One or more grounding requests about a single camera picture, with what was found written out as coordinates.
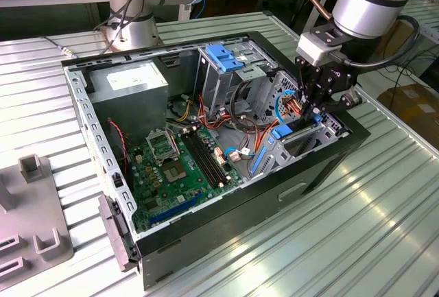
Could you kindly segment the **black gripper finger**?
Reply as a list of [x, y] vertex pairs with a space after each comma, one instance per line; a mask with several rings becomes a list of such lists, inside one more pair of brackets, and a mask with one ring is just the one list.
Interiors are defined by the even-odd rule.
[[300, 71], [298, 86], [303, 98], [300, 119], [308, 122], [322, 107], [324, 93], [320, 80], [324, 70], [322, 67], [311, 65], [302, 56], [297, 56], [295, 63]]
[[363, 99], [357, 91], [345, 93], [338, 100], [332, 97], [325, 97], [319, 104], [313, 107], [313, 114], [332, 113], [348, 110], [362, 103]]

